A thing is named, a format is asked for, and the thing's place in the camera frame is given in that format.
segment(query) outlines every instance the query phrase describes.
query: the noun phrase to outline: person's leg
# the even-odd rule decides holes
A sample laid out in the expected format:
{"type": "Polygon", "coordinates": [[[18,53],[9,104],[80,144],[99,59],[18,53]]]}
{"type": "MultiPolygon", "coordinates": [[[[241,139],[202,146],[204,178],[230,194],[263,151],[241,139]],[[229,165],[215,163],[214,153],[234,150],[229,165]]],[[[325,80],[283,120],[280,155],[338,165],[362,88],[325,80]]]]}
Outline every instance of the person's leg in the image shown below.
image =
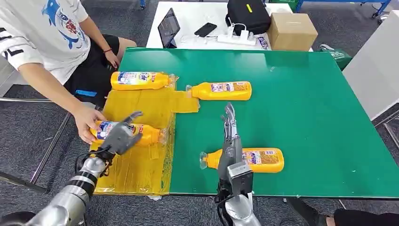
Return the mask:
{"type": "Polygon", "coordinates": [[[335,226],[335,220],[334,218],[327,217],[326,218],[327,226],[335,226]]]}
{"type": "Polygon", "coordinates": [[[137,44],[129,39],[124,39],[121,37],[118,37],[119,39],[119,51],[116,57],[119,59],[119,61],[122,61],[123,54],[125,53],[126,48],[128,47],[137,47],[137,44]]]}
{"type": "Polygon", "coordinates": [[[111,90],[109,71],[104,65],[92,64],[90,67],[79,66],[64,84],[64,87],[82,102],[90,102],[104,107],[111,90]]]}
{"type": "Polygon", "coordinates": [[[334,213],[336,226],[398,226],[399,214],[377,215],[360,210],[338,209],[334,213]]]}
{"type": "Polygon", "coordinates": [[[298,216],[302,217],[309,224],[309,226],[327,226],[327,216],[319,214],[317,210],[307,205],[304,201],[292,197],[287,198],[287,203],[298,216]]]}

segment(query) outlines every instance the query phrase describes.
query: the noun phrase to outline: floor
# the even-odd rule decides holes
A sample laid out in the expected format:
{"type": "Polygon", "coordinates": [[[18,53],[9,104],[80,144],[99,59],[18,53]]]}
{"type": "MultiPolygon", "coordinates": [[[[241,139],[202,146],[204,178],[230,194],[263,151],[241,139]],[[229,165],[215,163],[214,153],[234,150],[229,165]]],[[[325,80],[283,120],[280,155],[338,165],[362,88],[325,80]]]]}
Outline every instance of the floor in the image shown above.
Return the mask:
{"type": "MultiPolygon", "coordinates": [[[[141,11],[138,0],[83,1],[102,32],[133,39],[138,46],[146,45],[158,1],[146,0],[146,4],[146,9],[141,11]]],[[[314,50],[319,49],[319,44],[326,43],[353,56],[377,28],[376,21],[370,19],[374,12],[371,4],[361,7],[350,3],[304,3],[302,12],[310,15],[319,32],[314,50]]],[[[14,85],[6,96],[40,97],[32,88],[21,85],[14,85]]],[[[65,114],[54,104],[0,102],[0,170],[30,179],[65,114]]],[[[377,131],[398,163],[399,150],[382,127],[377,131]]],[[[0,216],[42,209],[73,175],[75,156],[87,149],[88,145],[77,136],[71,118],[38,181],[39,185],[50,187],[50,193],[40,195],[0,181],[0,216]]],[[[342,207],[338,200],[307,202],[326,214],[333,214],[335,209],[342,207]]],[[[399,202],[396,201],[343,200],[343,204],[348,209],[399,213],[399,202]]],[[[280,198],[255,197],[254,212],[262,225],[305,225],[280,198]]],[[[153,201],[140,196],[93,196],[88,215],[93,226],[220,225],[211,197],[166,196],[153,201]]]]}

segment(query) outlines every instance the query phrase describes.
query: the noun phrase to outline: black bag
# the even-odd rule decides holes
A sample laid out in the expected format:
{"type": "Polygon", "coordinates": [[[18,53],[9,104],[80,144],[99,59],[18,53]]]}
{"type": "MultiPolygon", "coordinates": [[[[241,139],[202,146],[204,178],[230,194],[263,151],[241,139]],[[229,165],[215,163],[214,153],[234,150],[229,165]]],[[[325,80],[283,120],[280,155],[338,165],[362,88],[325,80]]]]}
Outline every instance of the black bag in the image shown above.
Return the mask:
{"type": "MultiPolygon", "coordinates": [[[[249,32],[262,34],[269,29],[271,19],[262,0],[229,0],[226,23],[245,24],[249,32]]],[[[242,25],[234,26],[236,35],[241,35],[243,29],[242,25]]]]}

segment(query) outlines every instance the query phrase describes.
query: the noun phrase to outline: black cable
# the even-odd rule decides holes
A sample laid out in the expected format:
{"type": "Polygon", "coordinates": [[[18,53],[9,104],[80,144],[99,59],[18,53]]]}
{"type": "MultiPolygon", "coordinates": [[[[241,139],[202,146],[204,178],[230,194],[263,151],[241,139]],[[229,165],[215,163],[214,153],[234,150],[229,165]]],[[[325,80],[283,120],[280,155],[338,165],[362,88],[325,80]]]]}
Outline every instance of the black cable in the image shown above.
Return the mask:
{"type": "Polygon", "coordinates": [[[218,204],[217,204],[217,215],[219,216],[220,222],[222,223],[223,226],[227,226],[227,224],[225,223],[225,221],[223,219],[225,219],[226,221],[228,221],[226,218],[222,217],[222,214],[220,213],[220,210],[223,211],[223,205],[226,203],[227,200],[233,198],[234,196],[228,196],[227,198],[221,200],[218,204]]]}
{"type": "Polygon", "coordinates": [[[83,214],[83,221],[85,222],[85,226],[90,226],[88,224],[88,217],[86,216],[86,213],[83,214]]]}
{"type": "Polygon", "coordinates": [[[105,152],[105,151],[108,151],[108,150],[109,150],[109,148],[108,148],[108,149],[105,148],[105,149],[101,149],[101,150],[99,150],[99,151],[88,152],[88,153],[83,153],[83,154],[78,155],[78,156],[76,157],[76,159],[75,159],[75,174],[78,173],[78,160],[79,160],[79,157],[81,157],[81,156],[83,156],[83,155],[98,154],[98,153],[105,152]]]}

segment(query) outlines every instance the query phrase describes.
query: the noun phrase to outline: power strip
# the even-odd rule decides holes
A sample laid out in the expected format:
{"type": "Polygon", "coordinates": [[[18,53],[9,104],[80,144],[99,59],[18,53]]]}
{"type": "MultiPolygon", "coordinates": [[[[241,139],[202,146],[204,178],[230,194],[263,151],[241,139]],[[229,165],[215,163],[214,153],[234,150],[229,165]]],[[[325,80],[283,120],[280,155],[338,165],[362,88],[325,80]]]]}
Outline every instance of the power strip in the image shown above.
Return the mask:
{"type": "Polygon", "coordinates": [[[239,44],[239,45],[249,45],[254,46],[256,44],[256,38],[251,34],[249,35],[249,31],[242,30],[241,35],[233,35],[234,27],[230,26],[227,28],[227,34],[221,34],[217,36],[218,42],[230,43],[230,44],[239,44]]]}

